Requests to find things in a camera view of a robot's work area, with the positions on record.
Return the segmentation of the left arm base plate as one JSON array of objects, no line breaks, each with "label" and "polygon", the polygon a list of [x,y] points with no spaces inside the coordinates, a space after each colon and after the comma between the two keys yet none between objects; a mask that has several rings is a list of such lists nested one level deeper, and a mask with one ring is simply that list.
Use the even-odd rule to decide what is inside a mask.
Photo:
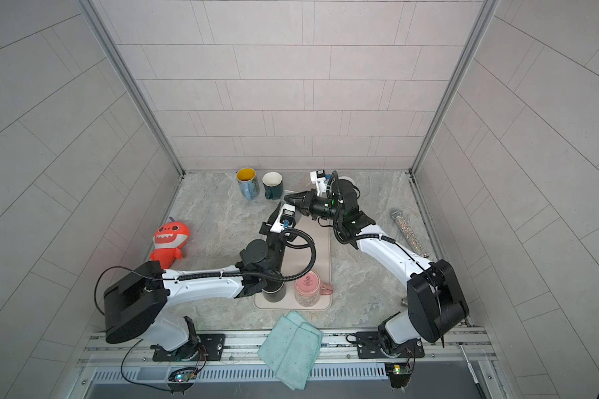
[{"label": "left arm base plate", "polygon": [[220,361],[226,335],[208,333],[190,338],[184,345],[173,351],[166,351],[159,345],[151,345],[154,350],[153,362],[204,362]]}]

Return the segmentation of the light green mug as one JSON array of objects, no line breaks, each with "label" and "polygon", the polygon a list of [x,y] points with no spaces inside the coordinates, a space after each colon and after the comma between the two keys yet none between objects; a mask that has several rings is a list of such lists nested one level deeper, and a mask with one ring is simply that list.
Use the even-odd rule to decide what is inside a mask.
[{"label": "light green mug", "polygon": [[339,178],[341,181],[349,181],[353,186],[355,186],[355,181],[349,176],[341,176]]}]

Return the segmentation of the dark green mug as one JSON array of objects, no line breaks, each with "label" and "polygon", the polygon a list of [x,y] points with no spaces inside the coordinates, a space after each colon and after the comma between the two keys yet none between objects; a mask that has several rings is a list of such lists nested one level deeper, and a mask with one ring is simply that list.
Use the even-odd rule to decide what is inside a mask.
[{"label": "dark green mug", "polygon": [[262,178],[267,200],[278,200],[283,196],[283,176],[278,172],[268,172]]}]

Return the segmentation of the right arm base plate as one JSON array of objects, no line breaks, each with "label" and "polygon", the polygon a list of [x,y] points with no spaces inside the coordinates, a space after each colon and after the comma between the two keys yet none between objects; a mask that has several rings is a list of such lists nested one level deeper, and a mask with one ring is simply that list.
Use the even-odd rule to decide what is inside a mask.
[{"label": "right arm base plate", "polygon": [[374,331],[348,334],[346,341],[356,346],[360,359],[425,357],[424,347],[419,338],[393,345],[388,342],[387,337]]}]

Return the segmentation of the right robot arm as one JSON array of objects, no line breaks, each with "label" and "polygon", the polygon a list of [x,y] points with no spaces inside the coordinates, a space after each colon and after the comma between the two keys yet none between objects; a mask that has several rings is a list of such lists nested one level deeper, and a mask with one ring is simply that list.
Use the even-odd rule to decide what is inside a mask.
[{"label": "right robot arm", "polygon": [[389,237],[359,207],[359,189],[337,172],[311,173],[314,189],[284,196],[311,219],[331,222],[334,237],[384,266],[407,290],[407,310],[378,327],[378,345],[388,357],[409,356],[420,339],[435,343],[469,316],[468,302],[448,261],[431,261]]}]

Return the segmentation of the light blue butterfly mug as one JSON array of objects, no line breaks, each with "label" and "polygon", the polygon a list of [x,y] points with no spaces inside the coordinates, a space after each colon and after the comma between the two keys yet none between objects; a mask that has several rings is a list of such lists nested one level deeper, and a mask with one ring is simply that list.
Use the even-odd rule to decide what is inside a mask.
[{"label": "light blue butterfly mug", "polygon": [[244,197],[253,200],[260,193],[256,171],[252,168],[243,168],[236,173],[239,188]]}]

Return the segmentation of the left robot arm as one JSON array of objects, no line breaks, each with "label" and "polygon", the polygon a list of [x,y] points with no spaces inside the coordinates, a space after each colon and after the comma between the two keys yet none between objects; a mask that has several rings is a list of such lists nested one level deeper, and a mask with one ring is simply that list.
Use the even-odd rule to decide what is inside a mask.
[{"label": "left robot arm", "polygon": [[313,269],[314,240],[294,226],[291,207],[279,206],[261,226],[261,237],[240,253],[241,260],[222,269],[180,271],[146,261],[107,288],[103,306],[105,340],[120,344],[135,338],[151,342],[154,359],[184,361],[201,353],[192,319],[175,317],[169,308],[201,299],[241,299],[275,292]]}]

